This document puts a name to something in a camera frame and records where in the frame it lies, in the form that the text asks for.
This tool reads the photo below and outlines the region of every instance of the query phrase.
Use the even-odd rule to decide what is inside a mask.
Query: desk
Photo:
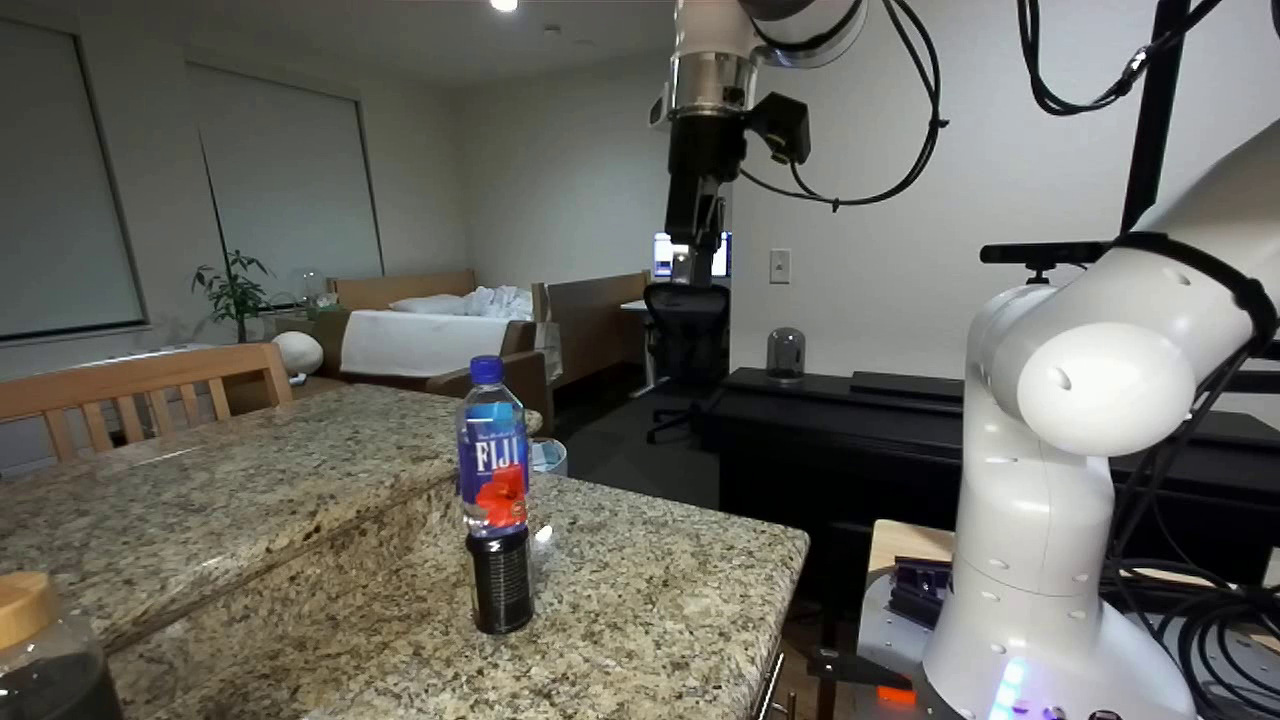
[[[749,715],[806,533],[562,481],[489,638],[455,407],[355,385],[0,482],[0,570],[51,569],[128,715]]]
[[[704,402],[704,444],[721,454],[721,509],[807,528],[806,589],[827,560],[833,522],[882,514],[956,528],[962,385],[867,374],[800,374],[778,385],[736,367]],[[1214,411],[1169,471],[1165,518],[1210,569],[1259,579],[1280,545],[1280,430],[1254,414]],[[1114,464],[1126,486],[1138,454]],[[1145,522],[1134,551],[1169,551]]]

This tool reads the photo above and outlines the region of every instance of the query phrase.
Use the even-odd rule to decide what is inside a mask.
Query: window
[[[0,338],[145,323],[78,36],[0,19]]]
[[[268,262],[268,298],[299,298],[299,272],[379,275],[360,104],[222,69],[189,75],[225,245]]]

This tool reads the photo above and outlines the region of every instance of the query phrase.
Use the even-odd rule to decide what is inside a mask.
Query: black monitor
[[[675,257],[684,257],[689,245],[673,245],[670,233],[655,233],[652,235],[652,275],[673,275],[675,266]],[[734,275],[734,233],[721,233],[721,248],[712,257],[712,278],[725,278],[728,285]]]

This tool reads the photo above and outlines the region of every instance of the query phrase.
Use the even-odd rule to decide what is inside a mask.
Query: potted plant
[[[255,275],[273,275],[263,258],[233,248],[225,272],[202,262],[192,285],[209,298],[209,318],[238,318],[238,338],[249,338],[249,318],[268,313],[268,290]]]

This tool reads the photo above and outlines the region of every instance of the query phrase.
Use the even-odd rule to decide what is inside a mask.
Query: bottle label
[[[529,434],[511,402],[476,402],[462,426],[455,492],[485,513],[489,528],[525,522]]]

